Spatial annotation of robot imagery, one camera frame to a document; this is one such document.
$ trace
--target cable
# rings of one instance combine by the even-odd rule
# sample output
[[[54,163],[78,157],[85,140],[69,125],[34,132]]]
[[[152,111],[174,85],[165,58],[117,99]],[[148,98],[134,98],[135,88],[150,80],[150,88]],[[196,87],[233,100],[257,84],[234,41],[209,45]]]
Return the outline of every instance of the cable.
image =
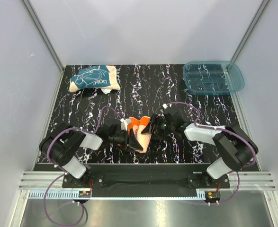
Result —
[[[216,192],[218,192],[220,190],[220,183],[218,183],[218,188],[216,190]]]
[[[91,199],[91,192],[92,192],[93,181],[90,180],[89,183],[90,183],[90,192],[89,192],[89,194],[88,194],[87,196],[86,196],[86,195],[82,195],[81,197],[82,197],[82,198],[89,198],[89,200],[90,200],[90,199]]]
[[[99,118],[99,120],[98,120],[97,127],[96,127],[96,129],[94,130],[93,133],[91,133],[90,131],[87,131],[87,130],[78,128],[78,127],[68,128],[68,129],[65,129],[65,130],[63,130],[62,132],[60,132],[60,133],[53,139],[53,141],[50,143],[50,145],[49,145],[49,147],[48,147],[48,149],[47,149],[46,157],[47,157],[48,162],[55,164],[55,163],[50,159],[50,151],[51,151],[51,149],[53,148],[54,143],[55,143],[63,134],[65,134],[65,133],[67,133],[67,132],[69,132],[69,131],[72,131],[72,130],[78,130],[78,131],[82,131],[82,132],[85,132],[85,133],[88,133],[88,134],[95,134],[95,133],[98,131],[100,125],[101,125],[101,122],[102,122],[103,117],[104,117],[104,116],[103,116],[103,112],[104,112],[104,110],[105,110],[106,108],[107,108],[107,109],[113,110],[113,111],[115,112],[115,114],[117,114],[118,117],[119,117],[120,119],[122,119],[122,117],[114,110],[114,108],[112,108],[112,107],[110,107],[110,106],[108,106],[108,105],[104,106],[104,107],[101,109],[100,118]],[[58,166],[58,167],[59,167],[64,173],[67,173],[67,171],[66,171],[63,167],[61,167],[61,166]],[[79,204],[81,205],[81,207],[82,207],[82,215],[81,215],[80,219],[79,219],[75,224],[69,225],[69,226],[60,225],[60,224],[56,223],[55,221],[53,221],[53,220],[50,218],[50,214],[47,213],[47,209],[46,209],[46,195],[47,195],[47,192],[49,191],[50,187],[51,187],[58,179],[60,179],[60,178],[63,177],[63,176],[64,176],[64,174],[61,175],[61,176],[59,176],[59,177],[57,177],[57,178],[54,179],[54,181],[52,181],[51,184],[48,186],[48,188],[47,188],[47,190],[46,190],[46,192],[45,192],[44,198],[43,198],[44,212],[45,212],[45,215],[46,215],[47,219],[48,219],[51,223],[53,223],[54,225],[57,225],[57,226],[60,226],[60,227],[74,227],[74,226],[78,225],[78,224],[81,222],[81,220],[83,219],[83,216],[84,216],[85,207],[84,207],[81,203],[79,203]],[[68,204],[68,203],[63,204],[62,206],[59,207],[59,209],[62,208],[62,207],[64,207],[64,206],[67,205],[67,204]]]
[[[254,165],[254,164],[256,163],[256,160],[257,160],[256,153],[254,152],[254,149],[253,149],[253,147],[249,144],[249,142],[247,142],[243,137],[241,137],[241,136],[237,135],[236,133],[234,133],[234,132],[232,132],[232,131],[229,131],[229,130],[227,130],[227,129],[217,128],[217,127],[215,127],[215,126],[205,126],[205,125],[200,125],[200,124],[198,124],[197,122],[198,122],[198,120],[199,120],[200,117],[201,117],[201,113],[200,113],[200,110],[199,110],[198,108],[194,107],[192,104],[184,103],[184,102],[170,102],[170,103],[167,103],[166,105],[171,105],[171,104],[183,104],[183,105],[187,105],[187,106],[193,108],[193,109],[197,112],[197,118],[194,120],[194,124],[195,124],[195,126],[197,126],[198,128],[224,131],[224,132],[226,132],[226,133],[228,133],[228,134],[230,134],[230,135],[233,135],[234,137],[238,138],[239,140],[241,140],[243,143],[245,143],[245,145],[246,145],[247,147],[249,147],[249,149],[251,150],[252,156],[253,156],[252,162],[249,163],[249,164],[247,164],[246,166],[252,166],[252,165]],[[218,203],[218,204],[225,204],[225,203],[229,202],[229,201],[232,200],[232,199],[235,197],[235,195],[238,193],[239,187],[240,187],[240,176],[239,176],[239,173],[238,173],[238,172],[236,172],[236,173],[237,173],[237,177],[238,177],[238,184],[237,184],[237,188],[236,188],[234,194],[233,194],[229,199],[227,199],[227,200],[225,200],[225,201],[223,201],[223,202],[220,202],[220,203]]]
[[[108,106],[108,105],[104,106],[104,107],[101,109],[100,118],[99,118],[99,120],[98,120],[97,127],[96,127],[96,129],[94,130],[93,134],[95,134],[95,133],[98,131],[98,129],[99,129],[100,125],[101,125],[101,122],[102,122],[102,120],[103,120],[103,112],[104,112],[104,110],[105,110],[106,108],[113,110],[113,111],[115,112],[115,114],[117,114],[117,115],[119,116],[120,119],[122,118],[122,117],[114,110],[114,108],[112,108],[112,107],[110,107],[110,106]],[[51,151],[51,149],[53,148],[54,143],[56,143],[56,141],[57,141],[64,133],[67,133],[67,132],[69,132],[69,131],[71,131],[71,130],[79,130],[79,131],[82,131],[82,132],[85,132],[85,133],[88,133],[88,134],[92,134],[90,131],[87,131],[87,130],[85,130],[85,129],[81,129],[81,128],[78,128],[78,127],[72,127],[72,128],[68,128],[68,129],[63,130],[62,132],[60,132],[60,133],[53,139],[53,141],[50,143],[50,145],[49,145],[49,147],[48,147],[48,149],[47,149],[47,154],[46,154],[46,156],[47,156],[48,162],[54,164],[54,162],[50,159],[50,151]],[[66,171],[64,168],[62,168],[61,166],[58,166],[58,167],[59,167],[62,171],[67,172],[67,171]]]
[[[236,196],[236,194],[239,192],[239,188],[240,188],[240,176],[239,176],[238,172],[236,172],[236,173],[237,173],[237,178],[238,178],[238,184],[237,184],[237,187],[236,187],[233,195],[229,199],[227,199],[223,202],[219,202],[219,203],[195,203],[195,202],[189,202],[189,201],[184,201],[184,202],[189,203],[189,204],[193,204],[193,205],[208,205],[208,206],[217,206],[219,204],[225,204],[225,203],[230,202]]]
[[[257,160],[256,153],[254,152],[254,149],[253,149],[252,145],[250,145],[249,142],[247,142],[243,137],[241,137],[241,136],[237,135],[236,133],[234,133],[232,131],[229,131],[227,129],[217,128],[215,126],[205,126],[205,125],[198,124],[197,121],[200,119],[201,113],[200,113],[199,109],[194,107],[192,104],[184,103],[184,102],[171,102],[171,103],[167,103],[167,105],[170,105],[170,104],[183,104],[183,105],[187,105],[187,106],[193,108],[197,112],[197,118],[194,120],[194,124],[198,128],[224,131],[224,132],[226,132],[226,133],[228,133],[230,135],[233,135],[234,137],[238,138],[239,140],[241,140],[251,150],[251,153],[252,153],[252,156],[253,156],[252,162],[247,164],[246,166],[252,166],[252,165],[254,165],[256,163],[256,160]]]
[[[51,186],[52,186],[57,180],[59,180],[59,179],[60,179],[61,177],[63,177],[63,176],[64,176],[64,174],[62,174],[62,175],[58,176],[57,178],[55,178],[55,179],[50,183],[50,185],[48,186],[48,188],[46,189],[45,194],[44,194],[44,198],[43,198],[44,212],[45,212],[45,215],[46,215],[47,219],[48,219],[51,223],[53,223],[54,225],[57,225],[57,226],[60,226],[60,227],[75,227],[75,226],[77,226],[77,225],[82,221],[82,218],[83,218],[83,216],[84,216],[85,207],[84,207],[83,204],[81,204],[81,203],[78,202],[78,204],[81,205],[81,207],[82,207],[82,214],[81,214],[80,219],[79,219],[76,223],[74,223],[74,224],[72,224],[72,225],[61,225],[61,224],[59,224],[59,223],[53,221],[53,220],[51,219],[51,217],[49,216],[49,214],[47,213],[47,209],[46,209],[46,196],[47,196],[47,193],[48,193],[49,189],[51,188]]]
[[[119,115],[119,114],[117,113],[117,111],[114,110],[114,108],[112,108],[112,107],[110,107],[110,106],[108,106],[108,105],[104,106],[104,107],[101,109],[100,118],[99,118],[97,127],[96,127],[96,129],[94,130],[93,134],[96,134],[96,132],[98,131],[98,129],[99,129],[100,125],[101,125],[101,122],[102,122],[102,120],[103,120],[102,114],[103,114],[103,111],[105,110],[105,108],[111,109],[113,112],[115,112],[116,115],[118,115],[118,117],[119,117],[120,119],[122,119],[121,115]]]
[[[58,207],[57,209],[53,210],[52,212],[47,212],[47,213],[48,213],[49,216],[51,216],[52,214],[54,214],[54,213],[56,213],[58,210],[60,210],[62,207],[65,207],[66,205],[68,205],[68,204],[70,204],[70,203],[72,203],[72,202],[70,202],[70,201],[69,201],[69,202],[66,202],[66,203],[62,204],[60,207]],[[43,220],[43,219],[47,218],[47,216],[39,217],[35,205],[33,205],[33,214],[34,214],[34,216],[35,216],[37,219],[39,219],[39,220]]]

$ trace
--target fabric item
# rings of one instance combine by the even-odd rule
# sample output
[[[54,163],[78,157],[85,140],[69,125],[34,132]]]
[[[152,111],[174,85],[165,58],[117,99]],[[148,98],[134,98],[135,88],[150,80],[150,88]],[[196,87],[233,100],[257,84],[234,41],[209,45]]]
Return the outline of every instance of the fabric item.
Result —
[[[129,117],[129,119],[131,119],[132,122],[127,126],[127,129],[128,130],[133,129],[136,140],[143,147],[143,151],[141,150],[137,150],[137,151],[140,153],[146,153],[152,135],[151,134],[142,135],[141,132],[148,125],[150,121],[150,117],[145,116],[142,117],[140,120],[134,117]]]
[[[85,88],[102,88],[105,94],[112,89],[120,90],[117,82],[117,69],[111,65],[97,65],[82,69],[70,79],[70,92]]]

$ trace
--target white plastic cover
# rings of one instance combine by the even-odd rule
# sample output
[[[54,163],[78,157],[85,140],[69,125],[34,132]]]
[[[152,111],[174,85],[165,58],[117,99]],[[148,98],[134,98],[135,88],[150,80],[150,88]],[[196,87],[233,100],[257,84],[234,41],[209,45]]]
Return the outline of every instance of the white plastic cover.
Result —
[[[63,168],[77,179],[81,178],[86,171],[86,167],[75,156]]]
[[[224,129],[225,126],[217,126],[217,128]],[[190,141],[201,141],[205,143],[209,143],[214,145],[213,137],[220,133],[219,130],[211,130],[211,129],[201,129],[197,128],[195,124],[190,124],[187,126],[187,128],[184,130],[184,133],[188,140]]]
[[[208,174],[214,179],[218,179],[230,171],[232,171],[232,169],[225,164],[222,158],[219,158],[207,168]]]
[[[80,147],[89,148],[92,150],[98,150],[99,147],[101,146],[103,140],[97,135],[93,135],[93,134],[89,134],[89,133],[85,133],[85,134],[86,134],[86,137],[80,144]]]

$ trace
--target black marble surface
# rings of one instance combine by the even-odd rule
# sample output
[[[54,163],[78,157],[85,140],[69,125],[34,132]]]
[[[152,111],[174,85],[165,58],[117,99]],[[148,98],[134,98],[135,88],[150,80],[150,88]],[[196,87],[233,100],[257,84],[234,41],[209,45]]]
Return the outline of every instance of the black marble surface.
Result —
[[[226,125],[237,118],[229,95],[191,95],[183,81],[183,65],[117,65],[121,91],[105,95],[100,89],[93,88],[70,93],[70,77],[86,67],[89,66],[66,66],[49,132],[62,121],[92,131],[97,125],[100,109],[105,105],[113,107],[124,118],[141,118],[151,116],[164,103],[181,101],[200,109],[202,124]],[[187,121],[197,117],[195,111],[185,105],[172,105],[170,108],[175,109],[180,109]],[[105,113],[103,122],[117,119],[111,110]],[[174,136],[170,135],[165,141],[151,141],[145,154],[125,153],[118,146],[111,145],[97,151],[80,148],[76,155],[83,163],[209,163],[219,154],[212,145],[196,141],[177,144]],[[45,156],[41,155],[38,163],[46,162]]]

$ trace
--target transparent container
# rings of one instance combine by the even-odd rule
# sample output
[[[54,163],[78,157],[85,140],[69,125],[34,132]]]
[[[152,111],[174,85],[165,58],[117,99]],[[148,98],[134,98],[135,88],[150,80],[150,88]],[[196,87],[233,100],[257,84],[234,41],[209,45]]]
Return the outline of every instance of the transparent container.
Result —
[[[229,61],[192,61],[183,66],[183,76],[193,95],[225,95],[244,87],[239,67]]]

